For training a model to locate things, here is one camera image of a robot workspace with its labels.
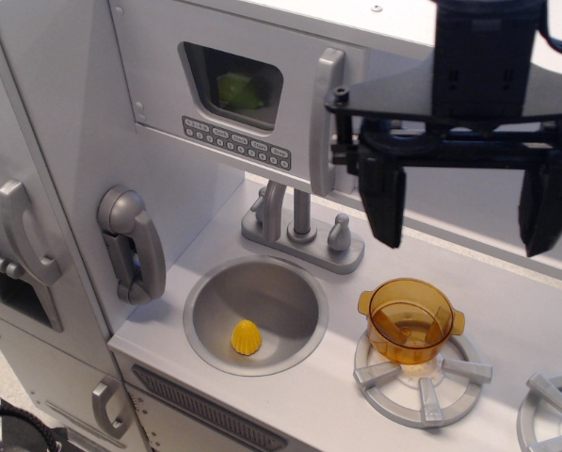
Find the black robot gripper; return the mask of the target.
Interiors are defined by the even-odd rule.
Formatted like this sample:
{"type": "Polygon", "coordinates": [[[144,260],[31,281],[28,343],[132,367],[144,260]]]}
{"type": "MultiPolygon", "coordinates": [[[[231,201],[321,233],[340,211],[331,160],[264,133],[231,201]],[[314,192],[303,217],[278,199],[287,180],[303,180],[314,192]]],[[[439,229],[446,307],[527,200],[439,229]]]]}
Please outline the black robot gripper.
{"type": "Polygon", "coordinates": [[[339,87],[332,160],[359,175],[367,145],[404,167],[526,170],[562,159],[562,56],[545,1],[440,1],[431,55],[399,75],[339,87]]]}

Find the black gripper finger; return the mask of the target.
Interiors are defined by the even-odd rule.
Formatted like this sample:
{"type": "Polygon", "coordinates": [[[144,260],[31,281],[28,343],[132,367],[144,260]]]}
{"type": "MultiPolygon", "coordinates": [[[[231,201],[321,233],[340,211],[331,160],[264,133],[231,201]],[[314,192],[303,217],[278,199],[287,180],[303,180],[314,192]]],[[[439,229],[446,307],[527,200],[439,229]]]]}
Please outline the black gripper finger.
{"type": "Polygon", "coordinates": [[[526,169],[519,205],[528,257],[551,250],[562,235],[562,159],[526,169]]]}
{"type": "Polygon", "coordinates": [[[385,153],[359,149],[359,191],[373,236],[390,248],[401,244],[407,176],[385,153]]]}

